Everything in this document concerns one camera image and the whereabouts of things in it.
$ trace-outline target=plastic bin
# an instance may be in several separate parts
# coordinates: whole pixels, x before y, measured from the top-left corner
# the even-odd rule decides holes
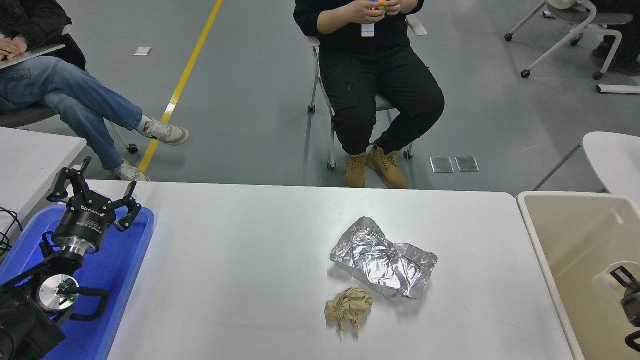
[[[64,205],[49,206],[31,219],[0,265],[0,284],[42,262],[42,254],[38,248],[42,234],[55,230],[65,209]],[[126,209],[118,209],[116,214],[122,217],[126,214]],[[107,358],[151,240],[153,225],[153,212],[142,208],[130,229],[121,233],[111,226],[100,252],[85,255],[84,266],[74,277],[80,286],[109,291],[109,304],[104,314],[92,322],[67,321],[61,328],[67,336],[66,340],[47,354],[45,360]],[[92,314],[97,304],[97,298],[79,297],[76,313]]]
[[[638,207],[596,193],[525,192],[517,201],[574,358],[639,359],[625,344],[638,328],[605,272],[615,263],[640,263]]]

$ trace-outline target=black sweater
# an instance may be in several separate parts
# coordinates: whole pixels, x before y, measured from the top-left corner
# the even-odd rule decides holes
[[[360,24],[348,24],[329,35],[320,35],[317,28],[320,13],[347,5],[352,0],[296,0],[293,17],[308,37],[318,37],[321,49],[325,52],[359,53],[362,51],[385,51],[401,46],[409,46],[406,15],[398,14],[385,17],[375,25],[374,37],[362,37]],[[424,5],[418,0],[418,6],[411,13],[417,13]]]

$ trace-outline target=shoelace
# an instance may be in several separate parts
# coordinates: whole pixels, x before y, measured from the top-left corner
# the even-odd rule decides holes
[[[364,156],[358,156],[358,157],[352,157],[351,158],[351,168],[361,168],[364,167],[365,165],[365,161],[367,160],[367,158],[365,158]]]
[[[382,154],[380,157],[382,158],[382,165],[384,165],[385,168],[397,167],[395,156]]]
[[[125,162],[120,167],[118,173],[124,176],[126,180],[133,180],[136,178],[136,176],[138,176],[138,169],[130,163]]]
[[[148,135],[161,135],[166,136],[171,133],[171,127],[164,122],[151,121],[151,124],[147,123],[148,129],[145,133]]]

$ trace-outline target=beige bin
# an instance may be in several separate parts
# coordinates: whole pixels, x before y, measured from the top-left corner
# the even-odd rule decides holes
[[[524,192],[520,211],[576,360],[640,359],[623,291],[607,274],[623,263],[640,279],[640,211],[627,197]]]

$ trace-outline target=id badge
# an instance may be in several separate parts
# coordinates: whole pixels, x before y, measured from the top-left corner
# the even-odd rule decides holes
[[[364,38],[372,38],[374,24],[362,24],[362,37]]]

